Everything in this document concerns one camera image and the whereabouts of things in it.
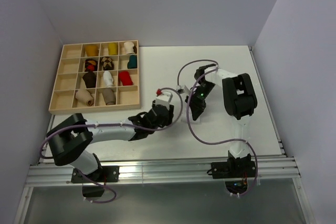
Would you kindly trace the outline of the dark brown rolled sock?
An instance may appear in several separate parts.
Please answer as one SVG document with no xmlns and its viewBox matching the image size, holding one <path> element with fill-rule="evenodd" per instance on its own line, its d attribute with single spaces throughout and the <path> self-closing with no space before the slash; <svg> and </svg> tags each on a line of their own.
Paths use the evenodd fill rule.
<svg viewBox="0 0 336 224">
<path fill-rule="evenodd" d="M 86 72 L 83 75 L 82 79 L 85 82 L 86 88 L 90 89 L 96 87 L 96 75 L 94 72 L 92 71 Z"/>
</svg>

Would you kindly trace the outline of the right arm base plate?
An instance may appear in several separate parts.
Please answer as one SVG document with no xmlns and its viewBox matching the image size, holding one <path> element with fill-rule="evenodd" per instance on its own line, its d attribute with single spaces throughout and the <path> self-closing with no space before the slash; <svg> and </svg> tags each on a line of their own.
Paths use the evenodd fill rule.
<svg viewBox="0 0 336 224">
<path fill-rule="evenodd" d="M 232 162 L 213 162 L 211 168 L 207 171 L 207 175 L 213 179 L 224 178 L 250 178 L 255 177 L 257 168 L 253 161 L 234 164 Z"/>
</svg>

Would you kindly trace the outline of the aluminium rail frame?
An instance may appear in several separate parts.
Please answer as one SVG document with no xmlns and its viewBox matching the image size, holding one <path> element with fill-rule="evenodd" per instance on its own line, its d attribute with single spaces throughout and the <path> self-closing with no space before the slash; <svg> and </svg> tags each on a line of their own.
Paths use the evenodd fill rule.
<svg viewBox="0 0 336 224">
<path fill-rule="evenodd" d="M 16 223 L 315 223 L 299 169 L 282 149 L 263 85 L 249 46 L 140 47 L 140 100 L 150 104 L 158 86 L 190 84 L 198 65 L 215 60 L 234 73 L 250 74 L 258 106 L 249 140 L 258 155 L 259 176 L 250 191 L 231 197 L 224 179 L 206 174 L 212 162 L 224 160 L 226 145 L 199 143 L 185 123 L 171 129 L 179 137 L 161 134 L 124 143 L 109 154 L 105 143 L 94 146 L 106 165 L 118 165 L 117 192 L 108 204 L 85 202 L 81 185 L 70 183 L 71 168 L 50 162 L 32 166 L 27 176 Z"/>
</svg>

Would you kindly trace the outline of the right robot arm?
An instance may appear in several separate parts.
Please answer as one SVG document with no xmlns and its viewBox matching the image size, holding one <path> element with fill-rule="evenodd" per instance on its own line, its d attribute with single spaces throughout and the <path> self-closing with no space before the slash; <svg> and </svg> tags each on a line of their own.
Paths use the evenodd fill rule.
<svg viewBox="0 0 336 224">
<path fill-rule="evenodd" d="M 196 82 L 186 100 L 186 120 L 191 134 L 206 145 L 229 144 L 228 159 L 225 162 L 226 167 L 221 170 L 222 173 L 237 177 L 248 170 L 255 171 L 256 164 L 251 160 L 251 147 L 244 138 L 250 119 L 258 105 L 250 75 L 231 73 L 220 69 L 216 64 L 210 64 L 199 67 L 194 78 Z M 234 138 L 210 143 L 201 140 L 194 133 L 189 114 L 192 114 L 193 120 L 199 118 L 206 108 L 205 99 L 215 86 L 222 89 L 224 109 L 232 119 Z"/>
</svg>

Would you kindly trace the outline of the white rolled sock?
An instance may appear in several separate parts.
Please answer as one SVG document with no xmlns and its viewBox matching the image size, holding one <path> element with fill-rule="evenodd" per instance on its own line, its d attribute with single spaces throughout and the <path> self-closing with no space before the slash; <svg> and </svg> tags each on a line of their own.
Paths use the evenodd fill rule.
<svg viewBox="0 0 336 224">
<path fill-rule="evenodd" d="M 113 85 L 114 79 L 113 79 L 113 76 L 112 76 L 111 72 L 109 72 L 109 71 L 104 71 L 103 81 L 104 81 L 106 87 L 113 87 L 114 86 Z"/>
</svg>

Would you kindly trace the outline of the brown sock striped cuff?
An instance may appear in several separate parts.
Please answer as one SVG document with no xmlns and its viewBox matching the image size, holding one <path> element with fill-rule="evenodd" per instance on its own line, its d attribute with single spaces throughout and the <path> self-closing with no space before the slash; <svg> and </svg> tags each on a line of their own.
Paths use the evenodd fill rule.
<svg viewBox="0 0 336 224">
<path fill-rule="evenodd" d="M 106 105 L 115 105 L 117 100 L 112 89 L 105 88 L 102 90 L 103 99 Z"/>
</svg>

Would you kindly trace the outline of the teal rolled sock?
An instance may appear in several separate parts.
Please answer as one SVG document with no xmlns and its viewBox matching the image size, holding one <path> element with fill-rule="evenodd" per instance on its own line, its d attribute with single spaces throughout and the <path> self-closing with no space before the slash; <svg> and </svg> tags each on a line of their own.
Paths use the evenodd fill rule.
<svg viewBox="0 0 336 224">
<path fill-rule="evenodd" d="M 138 67 L 137 55 L 130 55 L 129 56 L 129 61 L 127 63 L 127 68 L 128 69 L 136 69 L 137 67 Z"/>
</svg>

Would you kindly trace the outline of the wooden compartment tray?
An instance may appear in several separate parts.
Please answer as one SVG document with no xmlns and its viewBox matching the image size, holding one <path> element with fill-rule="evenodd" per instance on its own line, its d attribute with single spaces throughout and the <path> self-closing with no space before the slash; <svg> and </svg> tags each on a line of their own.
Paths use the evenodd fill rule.
<svg viewBox="0 0 336 224">
<path fill-rule="evenodd" d="M 127 63 L 129 55 L 124 53 L 123 44 L 126 41 L 132 41 L 136 44 L 138 67 L 136 69 L 128 69 Z M 67 44 L 64 45 L 60 55 L 57 75 L 51 95 L 49 112 L 51 114 L 66 113 L 84 113 L 84 112 L 105 112 L 116 110 L 130 110 L 140 108 L 140 56 L 138 40 L 126 41 L 108 41 L 108 42 L 90 42 L 84 44 Z M 108 54 L 108 43 L 115 42 L 118 44 L 118 54 Z M 96 57 L 87 57 L 84 46 L 87 44 L 96 44 L 99 47 L 99 55 Z M 114 69 L 111 72 L 114 82 L 113 87 L 106 87 L 103 81 L 103 73 L 101 58 L 110 57 L 113 60 Z M 98 62 L 98 70 L 94 71 L 96 75 L 96 87 L 86 88 L 82 79 L 86 73 L 84 65 L 86 59 L 94 59 Z M 118 73 L 128 71 L 133 81 L 132 86 L 122 86 L 118 78 Z M 116 96 L 115 105 L 106 105 L 103 99 L 102 90 L 110 88 Z M 85 89 L 91 93 L 94 98 L 92 106 L 86 106 L 75 98 L 75 94 L 79 89 Z"/>
</svg>

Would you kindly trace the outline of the cream rolled sock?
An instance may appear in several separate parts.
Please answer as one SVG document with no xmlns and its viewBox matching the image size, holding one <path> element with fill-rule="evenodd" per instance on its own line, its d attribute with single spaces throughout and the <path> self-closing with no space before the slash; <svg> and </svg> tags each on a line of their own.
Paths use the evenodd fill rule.
<svg viewBox="0 0 336 224">
<path fill-rule="evenodd" d="M 136 44 L 132 41 L 126 41 L 123 44 L 123 48 L 124 48 L 124 53 L 127 55 L 136 53 Z"/>
</svg>

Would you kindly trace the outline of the mustard yellow rolled sock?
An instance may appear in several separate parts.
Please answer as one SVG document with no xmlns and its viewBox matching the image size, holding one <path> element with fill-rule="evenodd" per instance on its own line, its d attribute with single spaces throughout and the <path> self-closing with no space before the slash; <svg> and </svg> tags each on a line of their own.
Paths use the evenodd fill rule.
<svg viewBox="0 0 336 224">
<path fill-rule="evenodd" d="M 87 44 L 84 46 L 87 57 L 96 57 L 99 55 L 99 47 L 96 44 Z"/>
</svg>

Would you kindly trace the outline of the white sock black stripes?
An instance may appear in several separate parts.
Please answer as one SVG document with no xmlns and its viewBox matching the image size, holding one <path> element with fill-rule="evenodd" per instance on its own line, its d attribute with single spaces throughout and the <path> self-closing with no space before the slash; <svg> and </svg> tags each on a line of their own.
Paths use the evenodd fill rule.
<svg viewBox="0 0 336 224">
<path fill-rule="evenodd" d="M 187 123 L 187 116 L 186 116 L 186 114 L 182 114 L 181 115 L 180 121 L 183 122 L 183 123 Z M 191 124 L 201 124 L 201 118 L 193 120 L 192 116 L 190 116 L 189 117 L 189 122 Z"/>
</svg>

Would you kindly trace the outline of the brown red argyle rolled sock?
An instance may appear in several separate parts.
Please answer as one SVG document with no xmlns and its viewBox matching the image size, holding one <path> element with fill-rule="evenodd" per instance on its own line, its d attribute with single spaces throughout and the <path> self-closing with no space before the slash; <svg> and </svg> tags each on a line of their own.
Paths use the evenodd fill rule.
<svg viewBox="0 0 336 224">
<path fill-rule="evenodd" d="M 94 72 L 98 70 L 98 62 L 94 59 L 86 59 L 84 65 L 85 72 Z"/>
</svg>

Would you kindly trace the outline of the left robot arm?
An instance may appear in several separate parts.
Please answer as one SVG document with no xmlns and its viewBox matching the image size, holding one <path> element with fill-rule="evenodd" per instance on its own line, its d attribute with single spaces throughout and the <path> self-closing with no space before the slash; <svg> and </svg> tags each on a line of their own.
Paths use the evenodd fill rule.
<svg viewBox="0 0 336 224">
<path fill-rule="evenodd" d="M 91 182 L 104 176 L 103 167 L 94 153 L 86 148 L 105 141 L 137 141 L 156 130 L 172 124 L 174 106 L 152 105 L 149 112 L 141 112 L 112 127 L 88 128 L 89 122 L 75 113 L 47 133 L 52 159 L 56 166 L 71 165 Z"/>
</svg>

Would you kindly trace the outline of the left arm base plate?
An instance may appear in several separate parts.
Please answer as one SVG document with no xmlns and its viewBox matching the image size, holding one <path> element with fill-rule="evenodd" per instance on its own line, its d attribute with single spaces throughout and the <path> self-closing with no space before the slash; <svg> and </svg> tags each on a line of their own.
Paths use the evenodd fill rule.
<svg viewBox="0 0 336 224">
<path fill-rule="evenodd" d="M 98 170 L 87 174 L 86 177 L 98 183 L 116 183 L 119 179 L 119 166 L 102 166 Z M 73 169 L 71 183 L 80 184 L 88 182 L 78 169 Z"/>
</svg>

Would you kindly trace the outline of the beige maroon sock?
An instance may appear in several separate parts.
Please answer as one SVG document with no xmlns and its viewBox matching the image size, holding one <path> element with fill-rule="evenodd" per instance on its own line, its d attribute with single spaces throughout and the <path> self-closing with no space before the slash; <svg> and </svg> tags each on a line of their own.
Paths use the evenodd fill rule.
<svg viewBox="0 0 336 224">
<path fill-rule="evenodd" d="M 86 106 L 92 106 L 94 104 L 93 96 L 85 89 L 79 89 L 75 94 L 75 98 Z"/>
</svg>

